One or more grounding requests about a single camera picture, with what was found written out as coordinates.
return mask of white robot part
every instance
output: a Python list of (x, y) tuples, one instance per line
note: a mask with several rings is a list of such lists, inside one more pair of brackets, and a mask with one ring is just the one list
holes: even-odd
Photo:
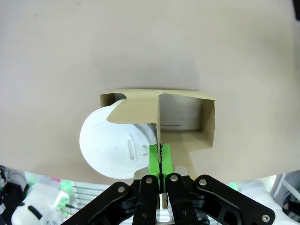
[(239, 183), (238, 186), (242, 194), (269, 207), (275, 212), (276, 217), (273, 225), (300, 225), (300, 223), (292, 220), (282, 211), (281, 207), (273, 200), (260, 180)]
[(12, 225), (44, 225), (53, 217), (58, 205), (68, 203), (69, 196), (53, 181), (38, 182), (12, 215)]

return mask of open cardboard box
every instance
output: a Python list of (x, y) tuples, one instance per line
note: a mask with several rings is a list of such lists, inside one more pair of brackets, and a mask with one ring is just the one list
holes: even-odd
[(171, 146), (173, 166), (197, 177), (190, 152), (211, 148), (215, 131), (215, 99), (200, 91), (115, 90), (102, 94), (100, 106), (125, 98), (111, 112), (112, 123), (148, 123), (156, 127), (157, 143)]

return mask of white container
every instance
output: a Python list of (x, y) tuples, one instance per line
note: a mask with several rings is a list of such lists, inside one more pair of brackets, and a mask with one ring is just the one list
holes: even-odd
[(148, 166), (148, 147), (156, 138), (148, 124), (115, 124), (106, 119), (117, 103), (97, 109), (85, 120), (80, 132), (80, 149), (97, 172), (114, 179), (133, 178)]

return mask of cardboard flap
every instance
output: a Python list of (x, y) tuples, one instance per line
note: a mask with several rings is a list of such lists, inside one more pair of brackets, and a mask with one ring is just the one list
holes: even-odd
[(121, 102), (107, 117), (111, 123), (157, 123), (157, 97), (132, 98)]
[(201, 98), (201, 99), (215, 101), (215, 98), (209, 96), (208, 94), (205, 94), (201, 91), (195, 91), (195, 90), (162, 90), (162, 93), (160, 93), (160, 94), (181, 95), (181, 96)]

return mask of gray tabletop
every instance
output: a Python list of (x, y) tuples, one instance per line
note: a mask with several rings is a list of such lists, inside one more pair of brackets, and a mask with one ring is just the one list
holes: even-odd
[(112, 183), (80, 128), (101, 93), (156, 88), (216, 98), (199, 175), (300, 169), (299, 33), (288, 0), (0, 0), (0, 165)]

